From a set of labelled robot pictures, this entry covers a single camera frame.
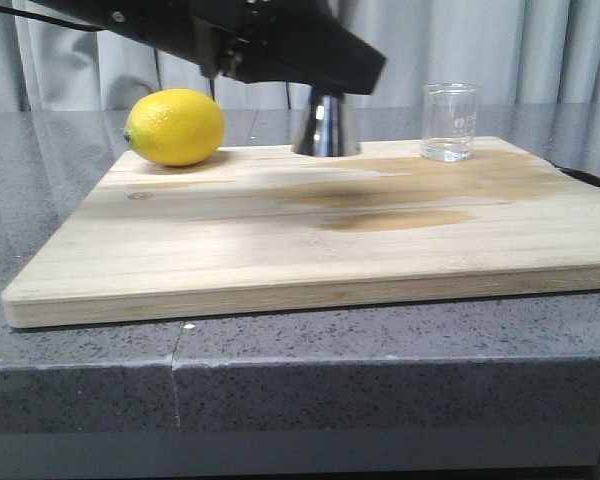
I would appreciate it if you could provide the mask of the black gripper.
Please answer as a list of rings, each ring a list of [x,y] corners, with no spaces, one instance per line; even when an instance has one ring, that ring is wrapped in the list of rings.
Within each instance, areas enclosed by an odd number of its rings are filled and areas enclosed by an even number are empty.
[[[369,95],[386,57],[325,1],[102,1],[103,25],[200,67],[204,77]]]

